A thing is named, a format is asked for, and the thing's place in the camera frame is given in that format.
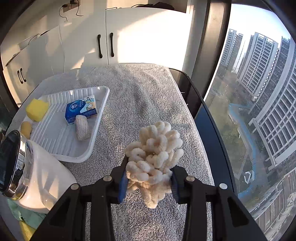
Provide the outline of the cream knotted chunky yarn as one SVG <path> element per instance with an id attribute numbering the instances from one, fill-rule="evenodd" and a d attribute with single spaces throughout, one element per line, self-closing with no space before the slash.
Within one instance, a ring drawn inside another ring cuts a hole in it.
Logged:
<path id="1" fill-rule="evenodd" d="M 166 121 L 141 128 L 139 141 L 125 148 L 127 193 L 138 189 L 145 205 L 156 208 L 171 193 L 171 169 L 184 155 L 182 144 L 180 133 Z"/>

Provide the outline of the yellow cat-shaped sponge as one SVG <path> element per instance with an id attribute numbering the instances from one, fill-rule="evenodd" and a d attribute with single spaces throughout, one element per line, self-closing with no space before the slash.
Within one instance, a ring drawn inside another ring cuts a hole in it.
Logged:
<path id="1" fill-rule="evenodd" d="M 39 99 L 33 99 L 26 107 L 28 118 L 33 121 L 40 122 L 48 111 L 49 103 Z"/>

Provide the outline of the cream knitted roll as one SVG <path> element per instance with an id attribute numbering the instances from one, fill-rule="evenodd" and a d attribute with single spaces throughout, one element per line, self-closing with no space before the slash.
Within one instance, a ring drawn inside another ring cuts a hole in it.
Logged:
<path id="1" fill-rule="evenodd" d="M 87 118 L 83 115 L 77 115 L 75 118 L 76 133 L 79 141 L 90 138 L 90 130 Z"/>

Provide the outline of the white ribbed plastic tray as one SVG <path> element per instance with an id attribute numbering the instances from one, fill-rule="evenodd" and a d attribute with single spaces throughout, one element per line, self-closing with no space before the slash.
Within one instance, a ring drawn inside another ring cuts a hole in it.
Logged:
<path id="1" fill-rule="evenodd" d="M 59 161 L 81 163 L 92 153 L 109 92 L 106 86 L 96 86 L 43 95 L 39 99 L 49 103 L 49 109 L 43 119 L 35 122 L 26 115 L 21 121 L 29 121 L 32 124 L 30 140 Z M 87 120 L 90 137 L 80 141 L 77 138 L 76 125 L 67 123 L 65 111 L 68 103 L 88 96 L 94 96 L 97 114 Z"/>

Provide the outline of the blue tissue pack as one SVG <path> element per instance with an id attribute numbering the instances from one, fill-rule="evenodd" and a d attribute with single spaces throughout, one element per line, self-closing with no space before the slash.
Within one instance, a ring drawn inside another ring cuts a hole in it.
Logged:
<path id="1" fill-rule="evenodd" d="M 97 113 L 96 99 L 94 95 L 91 95 L 68 103 L 65 110 L 65 120 L 67 124 L 72 124 L 78 115 L 89 118 Z"/>

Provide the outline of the white mug with chrome lid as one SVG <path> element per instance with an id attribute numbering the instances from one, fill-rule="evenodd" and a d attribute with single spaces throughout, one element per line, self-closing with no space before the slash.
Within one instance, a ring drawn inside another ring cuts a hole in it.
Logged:
<path id="1" fill-rule="evenodd" d="M 1 195 L 18 206 L 48 213 L 74 183 L 60 161 L 18 130 L 1 143 Z"/>

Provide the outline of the grey terry towel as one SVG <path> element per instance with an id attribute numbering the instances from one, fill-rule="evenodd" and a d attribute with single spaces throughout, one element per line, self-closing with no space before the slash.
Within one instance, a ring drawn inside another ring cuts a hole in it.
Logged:
<path id="1" fill-rule="evenodd" d="M 119 166 L 128 144 L 139 130 L 166 121 L 180 133 L 184 156 L 179 166 L 203 183 L 214 183 L 201 137 L 168 68 L 153 64 L 83 67 L 43 80 L 28 101 L 66 90 L 106 86 L 109 96 L 91 156 L 81 163 L 65 163 L 81 186 L 95 183 Z M 147 208 L 139 191 L 112 206 L 117 240 L 181 240 L 186 206 L 167 194 L 154 209 Z"/>

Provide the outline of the mint green cloth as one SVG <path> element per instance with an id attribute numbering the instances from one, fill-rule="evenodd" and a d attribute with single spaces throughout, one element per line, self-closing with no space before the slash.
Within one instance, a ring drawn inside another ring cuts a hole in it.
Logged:
<path id="1" fill-rule="evenodd" d="M 37 229 L 46 217 L 46 214 L 25 209 L 10 199 L 7 199 L 7 203 L 16 220 L 23 221 L 34 229 Z"/>

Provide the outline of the yellow rectangular sponge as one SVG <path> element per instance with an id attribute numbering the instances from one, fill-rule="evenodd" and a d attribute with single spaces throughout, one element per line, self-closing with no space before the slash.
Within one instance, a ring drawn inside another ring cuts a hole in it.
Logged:
<path id="1" fill-rule="evenodd" d="M 36 229 L 27 225 L 24 221 L 19 221 L 20 229 L 25 241 L 29 241 L 33 234 L 35 233 Z"/>

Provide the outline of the small round sponge in tray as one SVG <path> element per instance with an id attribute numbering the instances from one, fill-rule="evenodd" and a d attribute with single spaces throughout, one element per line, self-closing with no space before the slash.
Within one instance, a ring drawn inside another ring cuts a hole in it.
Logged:
<path id="1" fill-rule="evenodd" d="M 32 124 L 28 121 L 23 121 L 21 124 L 21 133 L 27 139 L 30 139 L 31 131 L 32 131 Z"/>

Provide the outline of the white cabinet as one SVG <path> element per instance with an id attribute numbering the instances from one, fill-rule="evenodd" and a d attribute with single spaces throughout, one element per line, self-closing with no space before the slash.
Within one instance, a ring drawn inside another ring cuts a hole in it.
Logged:
<path id="1" fill-rule="evenodd" d="M 168 9 L 107 9 L 73 18 L 30 39 L 4 77 L 17 105 L 46 78 L 82 67 L 149 63 L 182 70 L 188 14 Z"/>

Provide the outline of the wall power outlet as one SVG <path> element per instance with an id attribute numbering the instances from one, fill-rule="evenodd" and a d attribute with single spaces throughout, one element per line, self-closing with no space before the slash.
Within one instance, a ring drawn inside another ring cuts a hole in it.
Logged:
<path id="1" fill-rule="evenodd" d="M 62 5 L 62 10 L 63 12 L 67 12 L 69 10 L 75 9 L 75 8 L 79 8 L 80 6 L 80 2 L 77 0 L 70 0 L 69 3 L 63 4 Z"/>

